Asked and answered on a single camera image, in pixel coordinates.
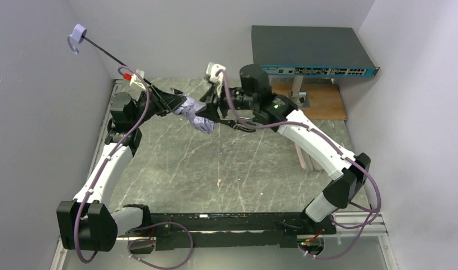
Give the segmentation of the lilac umbrella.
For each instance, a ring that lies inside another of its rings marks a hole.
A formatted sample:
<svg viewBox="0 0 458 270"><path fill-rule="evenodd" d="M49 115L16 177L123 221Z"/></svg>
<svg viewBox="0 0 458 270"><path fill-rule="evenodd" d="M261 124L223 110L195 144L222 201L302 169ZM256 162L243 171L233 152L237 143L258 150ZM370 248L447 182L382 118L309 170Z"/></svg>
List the lilac umbrella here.
<svg viewBox="0 0 458 270"><path fill-rule="evenodd" d="M150 91L152 91L152 89L156 86L154 86L151 82L149 82L149 80L144 78L143 71L132 70L131 68L129 68L129 66L124 64L117 57L113 56L111 53L109 53L107 50L99 46L97 43L90 40L87 37L87 28L85 28L81 24L77 24L74 27L73 32L68 36L67 40L68 40L68 45L70 49L74 52L74 54L77 55L79 53L79 50L73 43L76 42L78 44L81 44L84 41L86 41L89 44L91 44L92 46L94 46L94 48L98 49L100 52L104 53L106 56L108 56L109 58L114 60L117 64L119 64L120 67L119 67L118 73L122 77L125 73L137 75L139 79L141 80L141 82L144 83L145 88L146 88L145 91L142 91L143 93L142 105L141 105L142 109L141 109L140 116L138 116L137 119L143 123L152 117L152 116L145 116L145 114L149 106ZM179 108L177 108L175 111L173 111L172 113L174 115L186 118L189 124L196 130L201 131L206 134L212 133L215 127L215 122L196 115L196 112L200 108L202 108L203 105L195 101L193 98L189 97L189 95L183 92L182 94L185 97L184 103Z"/></svg>

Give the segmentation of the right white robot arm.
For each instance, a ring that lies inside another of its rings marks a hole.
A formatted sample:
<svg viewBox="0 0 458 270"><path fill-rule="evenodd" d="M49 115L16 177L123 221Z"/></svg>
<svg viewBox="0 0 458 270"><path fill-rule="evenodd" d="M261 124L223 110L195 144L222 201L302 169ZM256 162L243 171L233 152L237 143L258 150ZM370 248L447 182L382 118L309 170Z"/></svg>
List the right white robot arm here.
<svg viewBox="0 0 458 270"><path fill-rule="evenodd" d="M303 210L302 216L320 223L337 209L344 209L366 181L370 158L356 155L314 126L304 112L287 96L274 93L268 74L258 65L246 65L239 71L240 87L228 85L225 67L213 62L206 70L212 85L200 99L206 106L198 116L221 122L231 110L250 110L257 128L272 129L294 142L331 178L331 182Z"/></svg>

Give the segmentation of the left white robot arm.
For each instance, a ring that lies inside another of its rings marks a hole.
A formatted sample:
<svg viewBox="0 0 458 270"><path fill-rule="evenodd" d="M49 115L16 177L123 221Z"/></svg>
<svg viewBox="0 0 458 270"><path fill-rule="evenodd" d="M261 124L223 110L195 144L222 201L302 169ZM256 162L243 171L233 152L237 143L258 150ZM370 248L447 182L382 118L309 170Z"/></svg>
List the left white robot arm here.
<svg viewBox="0 0 458 270"><path fill-rule="evenodd" d="M82 189L70 201L62 201L56 215L62 245L68 250L110 251L117 237L152 224L148 206L127 204L111 213L109 203L123 171L134 158L142 132L139 125L152 116L166 116L186 101L183 93L152 88L138 99L119 92L110 99L110 120L99 161Z"/></svg>

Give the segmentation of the pink umbrella case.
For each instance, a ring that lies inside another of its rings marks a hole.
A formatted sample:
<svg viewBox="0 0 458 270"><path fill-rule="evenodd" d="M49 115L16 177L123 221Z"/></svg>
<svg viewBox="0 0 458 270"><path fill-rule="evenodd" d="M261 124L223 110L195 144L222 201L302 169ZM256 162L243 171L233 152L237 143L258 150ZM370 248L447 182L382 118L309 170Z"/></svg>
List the pink umbrella case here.
<svg viewBox="0 0 458 270"><path fill-rule="evenodd" d="M298 155L299 163L300 166L308 171L323 171L323 167L315 160L313 159L309 154L307 154L299 145L295 144L295 150Z"/></svg>

